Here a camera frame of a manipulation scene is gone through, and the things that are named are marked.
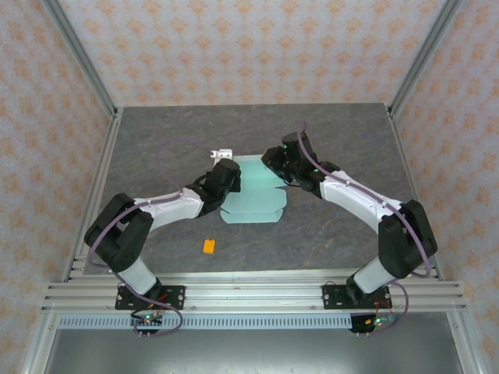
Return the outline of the aluminium side rail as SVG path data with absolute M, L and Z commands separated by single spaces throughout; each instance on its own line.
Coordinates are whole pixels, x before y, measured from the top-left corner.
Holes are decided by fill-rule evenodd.
M 388 120 L 389 120 L 391 129 L 392 129 L 392 132 L 394 134 L 395 142 L 396 142 L 397 147 L 398 147 L 398 152 L 400 153 L 400 156 L 401 156 L 401 159 L 402 159 L 403 167 L 405 169 L 405 173 L 406 173 L 406 176 L 407 176 L 407 179 L 408 179 L 408 182 L 409 182 L 409 186 L 410 186 L 410 189 L 411 189 L 411 192 L 412 192 L 412 197 L 415 200 L 420 201 L 420 198 L 419 198 L 418 193 L 416 191 L 416 187 L 415 187 L 414 181 L 412 179 L 411 171 L 410 171 L 410 168 L 409 168 L 409 163 L 407 161 L 407 158 L 406 158 L 406 155 L 405 155 L 405 151 L 404 151 L 403 146 L 402 146 L 402 141 L 401 141 L 401 137 L 400 137 L 399 132 L 398 132 L 398 128 L 397 128 L 396 122 L 395 122 L 395 117 L 391 113 L 391 111 L 390 111 L 389 108 L 387 109 L 387 115 L 388 115 Z M 442 271 L 439 269 L 439 259 L 438 259 L 438 257 L 436 255 L 434 255 L 429 260 L 429 263 L 431 264 L 432 269 L 436 271 L 435 277 L 439 281 L 443 281 L 444 280 L 444 273 L 442 273 Z
M 78 258 L 85 258 L 88 253 L 87 245 L 84 243 L 84 235 L 97 216 L 102 193 L 104 191 L 105 179 L 107 177 L 109 164 L 111 162 L 112 153 L 115 146 L 116 137 L 119 132 L 119 126 L 122 119 L 123 108 L 118 108 L 117 112 L 111 117 L 108 131 L 104 138 L 101 152 L 97 160 L 93 178 L 91 180 L 90 189 L 87 193 L 87 199 L 83 209 L 83 215 L 80 219 L 76 237 L 69 251 L 69 257 L 65 262 L 65 267 L 62 273 L 61 281 L 67 282 L 70 278 L 70 273 L 73 270 L 73 264 Z

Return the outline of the small circuit board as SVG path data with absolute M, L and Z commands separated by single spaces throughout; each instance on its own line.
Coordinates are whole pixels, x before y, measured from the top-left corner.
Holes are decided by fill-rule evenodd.
M 384 326 L 390 323 L 394 323 L 396 320 L 395 315 L 386 315 L 386 316 L 375 316 L 372 318 L 367 318 L 364 321 L 366 326 L 379 327 Z
M 160 327 L 163 325 L 163 318 L 161 315 L 146 313 L 146 314 L 137 314 L 131 313 L 130 317 L 132 319 L 131 325 L 136 326 L 137 328 L 141 327 Z

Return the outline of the grey metal sheet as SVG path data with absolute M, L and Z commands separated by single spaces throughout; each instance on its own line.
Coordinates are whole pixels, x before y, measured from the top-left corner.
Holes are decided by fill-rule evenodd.
M 184 330 L 140 339 L 124 330 L 60 330 L 44 374 L 463 374 L 453 339 L 396 329 Z

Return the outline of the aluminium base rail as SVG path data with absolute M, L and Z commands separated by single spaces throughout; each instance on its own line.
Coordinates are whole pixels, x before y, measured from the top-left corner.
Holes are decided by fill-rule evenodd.
M 344 284 L 350 270 L 269 270 L 255 272 L 163 273 L 166 285 L 186 287 L 183 311 L 202 313 L 319 312 L 324 284 Z M 110 274 L 73 271 L 68 281 L 51 283 L 42 309 L 45 312 L 110 312 L 115 305 L 118 280 Z M 408 277 L 390 287 L 392 309 L 411 312 L 467 310 L 462 286 L 440 280 L 435 273 L 421 279 Z

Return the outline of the aluminium corner post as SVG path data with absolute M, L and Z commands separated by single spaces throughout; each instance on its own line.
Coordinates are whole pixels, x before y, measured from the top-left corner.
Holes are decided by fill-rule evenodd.
M 63 40 L 71 51 L 83 74 L 87 78 L 91 88 L 103 109 L 113 118 L 118 108 L 114 104 L 110 93 L 104 85 L 94 63 L 91 61 L 83 42 L 80 40 L 69 17 L 66 15 L 60 0 L 41 0 L 41 3 L 52 18 L 54 24 L 60 31 Z
M 462 2 L 463 0 L 445 0 L 433 26 L 430 28 L 430 31 L 416 54 L 416 57 L 410 65 L 409 71 L 402 80 L 394 99 L 387 106 L 388 116 L 390 118 L 395 118 L 397 113 L 401 110 L 402 105 L 416 85 L 420 75 L 426 67 L 426 64 L 433 56 L 433 53 L 440 43 L 441 38 L 444 36 L 447 28 L 454 19 L 455 14 Z

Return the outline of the mint green paper box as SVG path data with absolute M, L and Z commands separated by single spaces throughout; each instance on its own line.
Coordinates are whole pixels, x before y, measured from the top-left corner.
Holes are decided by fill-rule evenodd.
M 260 155 L 234 156 L 241 169 L 240 192 L 230 192 L 221 205 L 227 224 L 266 224 L 281 219 L 287 204 L 286 184 L 267 168 Z

